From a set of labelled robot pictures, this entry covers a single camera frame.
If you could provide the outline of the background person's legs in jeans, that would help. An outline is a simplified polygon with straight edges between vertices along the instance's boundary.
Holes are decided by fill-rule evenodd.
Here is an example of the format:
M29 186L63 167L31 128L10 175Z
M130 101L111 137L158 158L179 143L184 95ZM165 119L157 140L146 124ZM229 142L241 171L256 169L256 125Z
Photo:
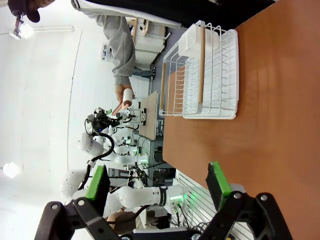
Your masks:
M154 80L156 76L156 67L153 67L152 70L142 70L141 68L135 66L133 68L132 74L134 76L139 76L142 78L147 78L149 80Z

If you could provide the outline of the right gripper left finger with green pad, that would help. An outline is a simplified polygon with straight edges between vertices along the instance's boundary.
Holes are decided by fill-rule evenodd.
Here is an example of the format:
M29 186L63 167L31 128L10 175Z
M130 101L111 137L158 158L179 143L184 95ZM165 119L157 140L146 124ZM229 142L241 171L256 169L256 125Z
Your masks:
M46 204L34 240L71 240L78 229L86 229L93 240L120 240L103 218L109 187L107 169L99 166L85 196L67 205Z

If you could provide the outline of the long ceiling light bar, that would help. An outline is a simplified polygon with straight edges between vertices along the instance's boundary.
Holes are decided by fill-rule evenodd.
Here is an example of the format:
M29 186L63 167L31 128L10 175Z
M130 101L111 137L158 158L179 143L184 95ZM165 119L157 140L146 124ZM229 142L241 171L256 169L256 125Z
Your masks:
M48 27L35 27L35 28L33 28L33 31L35 33L74 32L75 28L72 25L48 26Z

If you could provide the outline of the person's right hand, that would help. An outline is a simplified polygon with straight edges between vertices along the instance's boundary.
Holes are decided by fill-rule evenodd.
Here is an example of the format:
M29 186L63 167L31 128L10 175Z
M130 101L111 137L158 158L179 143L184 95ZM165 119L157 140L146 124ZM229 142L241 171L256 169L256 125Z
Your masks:
M123 101L125 89L133 90L131 84L116 84L114 86L114 92L119 103Z

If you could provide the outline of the white slotted base panel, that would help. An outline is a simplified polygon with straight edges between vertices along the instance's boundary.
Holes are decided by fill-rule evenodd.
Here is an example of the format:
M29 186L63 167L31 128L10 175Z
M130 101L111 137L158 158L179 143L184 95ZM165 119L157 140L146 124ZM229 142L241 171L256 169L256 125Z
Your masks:
M180 220L185 218L183 225L204 232L217 212L210 192L179 170L176 171L173 184L180 185L183 189L183 212L179 216ZM249 227L241 222L236 222L233 225L230 235L233 240L254 240Z

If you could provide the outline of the gray slotted background panel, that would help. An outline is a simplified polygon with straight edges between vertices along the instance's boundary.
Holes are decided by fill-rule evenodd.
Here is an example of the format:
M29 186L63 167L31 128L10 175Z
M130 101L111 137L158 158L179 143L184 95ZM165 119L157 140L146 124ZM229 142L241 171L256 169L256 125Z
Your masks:
M147 172L159 171L164 164L163 160L163 136L156 136L155 140L139 135L137 139L137 146L139 153L142 156L147 156L147 160L142 161L139 166L147 168Z

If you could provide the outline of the person's right forearm gray sleeve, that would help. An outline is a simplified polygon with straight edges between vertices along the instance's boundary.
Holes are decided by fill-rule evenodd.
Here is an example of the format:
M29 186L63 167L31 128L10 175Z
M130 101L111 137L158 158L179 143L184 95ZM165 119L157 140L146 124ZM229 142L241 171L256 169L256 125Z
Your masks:
M122 28L104 32L112 52L115 85L129 85L136 63L136 51L129 30Z

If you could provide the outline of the wall shelf with small items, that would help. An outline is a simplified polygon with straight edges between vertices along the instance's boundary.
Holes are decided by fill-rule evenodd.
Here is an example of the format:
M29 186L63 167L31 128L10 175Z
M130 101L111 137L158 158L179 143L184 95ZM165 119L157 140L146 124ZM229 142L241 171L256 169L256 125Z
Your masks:
M101 60L105 62L111 62L113 59L112 49L106 43L102 45Z

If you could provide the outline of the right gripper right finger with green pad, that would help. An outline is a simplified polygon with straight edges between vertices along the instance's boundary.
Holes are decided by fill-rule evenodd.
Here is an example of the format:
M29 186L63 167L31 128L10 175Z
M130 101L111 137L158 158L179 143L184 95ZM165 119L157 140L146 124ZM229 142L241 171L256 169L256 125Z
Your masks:
M218 162L208 164L207 188L216 214L199 240L226 240L235 223L246 223L254 240L293 240L285 218L268 192L255 197L232 190Z

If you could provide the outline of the white plastic cutlery holder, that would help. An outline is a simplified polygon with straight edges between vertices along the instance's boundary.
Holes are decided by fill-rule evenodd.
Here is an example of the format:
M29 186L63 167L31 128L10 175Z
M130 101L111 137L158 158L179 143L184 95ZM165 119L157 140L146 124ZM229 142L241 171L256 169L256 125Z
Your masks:
M201 27L193 24L178 41L178 55L190 58L201 56L202 35Z

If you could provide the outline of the pink lint roller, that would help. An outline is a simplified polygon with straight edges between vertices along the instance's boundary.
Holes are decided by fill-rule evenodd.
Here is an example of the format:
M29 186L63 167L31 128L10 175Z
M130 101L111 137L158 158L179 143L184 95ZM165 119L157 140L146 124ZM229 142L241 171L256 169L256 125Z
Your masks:
M131 89L125 89L123 92L123 100L122 102L118 102L118 106L112 112L112 115L115 116L120 110L129 108L132 105L133 98L133 91Z

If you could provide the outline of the light wooden background tabletop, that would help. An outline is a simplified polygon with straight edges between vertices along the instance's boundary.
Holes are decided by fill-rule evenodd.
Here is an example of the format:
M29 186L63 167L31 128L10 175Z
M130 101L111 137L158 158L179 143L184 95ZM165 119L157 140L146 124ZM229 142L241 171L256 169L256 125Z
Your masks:
M145 125L139 127L139 134L154 141L156 139L156 122L158 114L158 98L157 91L151 93L148 97L140 102L140 109L146 109Z

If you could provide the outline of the ceiling spotlight on mount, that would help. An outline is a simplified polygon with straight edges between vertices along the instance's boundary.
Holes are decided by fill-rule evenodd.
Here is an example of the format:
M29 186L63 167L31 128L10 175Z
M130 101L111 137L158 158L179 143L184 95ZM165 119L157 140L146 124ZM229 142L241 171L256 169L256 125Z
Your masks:
M9 35L16 40L28 39L34 34L34 30L29 24L24 23L23 15L16 17L14 29L9 32Z

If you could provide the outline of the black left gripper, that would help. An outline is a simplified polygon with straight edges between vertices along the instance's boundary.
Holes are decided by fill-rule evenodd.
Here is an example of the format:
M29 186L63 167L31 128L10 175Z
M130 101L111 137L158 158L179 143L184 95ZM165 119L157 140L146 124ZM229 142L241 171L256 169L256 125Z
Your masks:
M112 109L104 110L101 107L98 107L94 110L93 114L87 116L86 123L91 124L92 132L95 133L100 133L110 126L119 126L123 122L123 118L111 118L109 117L111 113Z

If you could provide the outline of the round ceiling lamp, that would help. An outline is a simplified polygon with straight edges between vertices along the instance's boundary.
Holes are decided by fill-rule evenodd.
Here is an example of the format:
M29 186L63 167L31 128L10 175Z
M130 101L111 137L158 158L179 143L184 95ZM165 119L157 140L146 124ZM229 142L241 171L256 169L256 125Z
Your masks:
M19 173L20 169L14 162L8 162L2 167L3 173L13 179L15 178Z

